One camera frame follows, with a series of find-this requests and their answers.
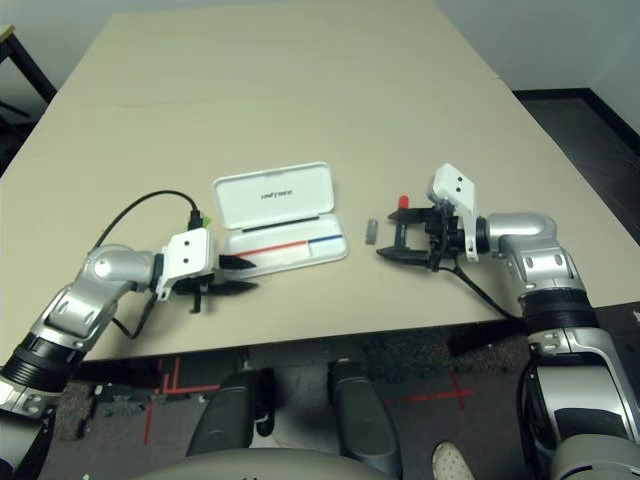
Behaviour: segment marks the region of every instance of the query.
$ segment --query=red cap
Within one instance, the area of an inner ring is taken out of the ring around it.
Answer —
[[[398,208],[400,208],[400,209],[409,208],[409,197],[407,197],[406,195],[402,195],[398,199]]]

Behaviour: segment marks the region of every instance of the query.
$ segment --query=table surface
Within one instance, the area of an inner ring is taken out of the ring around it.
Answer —
[[[333,171],[350,254],[260,277],[260,288],[158,304],[132,342],[110,327],[88,358],[123,358],[494,319],[448,273],[385,262],[401,194],[428,205],[450,162],[480,213],[553,217],[595,306],[637,300],[640,249],[555,143],[425,0],[323,0],[114,16],[0,181],[0,357],[76,275],[101,230],[139,195],[192,195],[224,234],[217,177],[313,161]],[[162,198],[110,240],[158,250],[187,209]],[[367,220],[380,220],[376,247]],[[410,243],[426,243],[410,231]],[[470,265],[517,312],[499,262]],[[118,318],[134,325],[143,295]]]

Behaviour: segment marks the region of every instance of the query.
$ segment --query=sneaker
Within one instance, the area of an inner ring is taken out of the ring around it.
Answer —
[[[433,451],[434,480],[474,480],[460,450],[451,442],[440,442]]]

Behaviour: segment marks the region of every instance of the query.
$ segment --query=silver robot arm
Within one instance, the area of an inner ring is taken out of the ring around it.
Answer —
[[[469,327],[467,335],[455,339],[450,347],[455,345],[462,352],[515,333],[527,335],[531,362],[523,375],[526,395],[519,412],[523,415],[523,445],[530,439],[530,449],[550,457],[559,445],[568,439],[573,443],[574,437],[582,435],[599,436],[589,445],[606,443],[606,439],[632,442],[634,447],[640,444],[637,399],[610,335],[599,327],[571,256],[557,240],[555,222],[536,213],[478,216],[475,185],[449,164],[436,172],[428,197],[433,207],[399,209],[389,218],[405,225],[424,223],[430,249],[411,250],[394,244],[378,253],[433,271],[441,268],[441,261],[454,260],[455,267],[447,269],[487,301],[488,296],[462,272],[457,259],[466,256],[477,262],[481,254],[504,259],[522,317],[514,317],[493,302],[507,320]],[[571,454],[575,448],[561,451],[565,453],[558,457],[562,460],[556,458],[553,471],[564,472],[564,477],[557,478],[573,480],[566,476],[570,469],[564,466],[580,468]],[[629,451],[636,452],[633,461],[640,471],[640,448]]]
[[[556,239],[555,223],[543,215],[497,214],[487,217],[486,229],[490,253],[506,261],[528,334],[521,428],[533,439],[536,460],[551,470],[550,478],[573,478],[581,468],[599,470],[601,478],[626,470],[633,478],[640,466],[638,402],[571,256]],[[569,439],[580,447],[563,446],[552,455]],[[620,449],[619,439],[636,447]],[[591,456],[576,455],[586,448],[594,448]]]
[[[180,280],[218,272],[216,262],[215,242],[204,228],[174,235],[157,255],[123,245],[91,251],[0,372],[0,478],[38,475],[60,395],[113,319],[118,300],[151,290],[165,301]]]

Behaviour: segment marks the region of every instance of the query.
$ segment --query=wall baseboard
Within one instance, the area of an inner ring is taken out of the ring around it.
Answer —
[[[579,98],[583,100],[636,155],[640,155],[640,134],[590,88],[558,88],[551,90],[514,90],[518,100],[560,100]]]

